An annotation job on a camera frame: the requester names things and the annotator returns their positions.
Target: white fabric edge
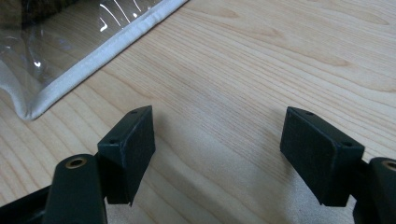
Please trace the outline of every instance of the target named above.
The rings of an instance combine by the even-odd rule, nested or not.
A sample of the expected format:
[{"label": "white fabric edge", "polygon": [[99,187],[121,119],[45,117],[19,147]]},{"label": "white fabric edge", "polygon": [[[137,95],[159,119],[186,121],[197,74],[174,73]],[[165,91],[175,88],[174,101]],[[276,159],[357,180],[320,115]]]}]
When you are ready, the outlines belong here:
[{"label": "white fabric edge", "polygon": [[54,103],[100,67],[108,63],[121,51],[134,43],[154,25],[165,19],[188,0],[162,0],[159,4],[132,21],[123,30],[109,38],[98,49],[72,66],[60,77],[51,82],[27,105],[23,97],[11,95],[15,110],[21,119],[33,120],[41,116]]}]

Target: black plastic part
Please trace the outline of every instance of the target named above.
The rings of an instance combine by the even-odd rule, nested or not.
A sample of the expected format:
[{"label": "black plastic part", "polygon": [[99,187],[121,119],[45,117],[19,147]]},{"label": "black plastic part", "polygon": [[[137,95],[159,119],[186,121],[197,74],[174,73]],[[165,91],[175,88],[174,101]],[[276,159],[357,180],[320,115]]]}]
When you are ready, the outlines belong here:
[{"label": "black plastic part", "polygon": [[320,203],[346,206],[363,145],[315,114],[288,107],[280,150]]},{"label": "black plastic part", "polygon": [[357,200],[353,209],[355,224],[381,223],[370,190],[370,167],[365,161],[352,170],[349,181],[350,194]]},{"label": "black plastic part", "polygon": [[50,187],[46,187],[0,207],[0,223],[41,223],[49,191]]},{"label": "black plastic part", "polygon": [[98,143],[98,149],[108,203],[132,203],[155,152],[152,107],[126,114]]},{"label": "black plastic part", "polygon": [[56,166],[43,223],[107,223],[94,156],[72,156]]},{"label": "black plastic part", "polygon": [[374,158],[369,163],[370,191],[380,223],[396,223],[396,160]]}]

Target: light wood surface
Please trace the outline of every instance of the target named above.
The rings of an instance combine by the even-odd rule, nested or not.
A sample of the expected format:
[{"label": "light wood surface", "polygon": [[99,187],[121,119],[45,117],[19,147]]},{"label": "light wood surface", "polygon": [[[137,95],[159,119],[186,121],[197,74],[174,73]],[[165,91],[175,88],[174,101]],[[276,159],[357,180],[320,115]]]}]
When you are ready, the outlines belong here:
[{"label": "light wood surface", "polygon": [[0,204],[153,105],[157,152],[110,223],[352,223],[279,152],[288,105],[396,158],[396,2],[190,1],[33,122],[0,93]]}]

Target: screw hole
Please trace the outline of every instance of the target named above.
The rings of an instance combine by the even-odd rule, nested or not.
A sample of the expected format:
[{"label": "screw hole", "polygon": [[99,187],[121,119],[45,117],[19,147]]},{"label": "screw hole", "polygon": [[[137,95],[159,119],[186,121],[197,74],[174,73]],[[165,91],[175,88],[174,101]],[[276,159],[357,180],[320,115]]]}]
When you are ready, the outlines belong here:
[{"label": "screw hole", "polygon": [[392,171],[396,171],[396,162],[394,161],[382,161],[382,164],[384,164],[388,169]]},{"label": "screw hole", "polygon": [[352,143],[350,143],[350,142],[342,142],[341,144],[343,144],[346,147],[352,147],[353,146]]},{"label": "screw hole", "polygon": [[66,164],[67,169],[76,169],[78,167],[81,167],[87,163],[87,160],[82,157],[74,158],[73,160],[70,160]]}]

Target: black mount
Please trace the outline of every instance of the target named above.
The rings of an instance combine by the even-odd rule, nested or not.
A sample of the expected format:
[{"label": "black mount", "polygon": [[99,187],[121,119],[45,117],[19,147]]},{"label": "black mount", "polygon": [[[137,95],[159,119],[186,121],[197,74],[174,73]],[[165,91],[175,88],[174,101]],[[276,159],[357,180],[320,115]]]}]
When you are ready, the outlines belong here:
[{"label": "black mount", "polygon": [[320,204],[356,198],[355,223],[396,223],[396,160],[361,158],[364,146],[317,115],[288,107],[280,150]]},{"label": "black mount", "polygon": [[155,151],[151,106],[126,114],[95,156],[61,161],[52,185],[0,208],[0,223],[107,223],[108,203],[132,204]]}]

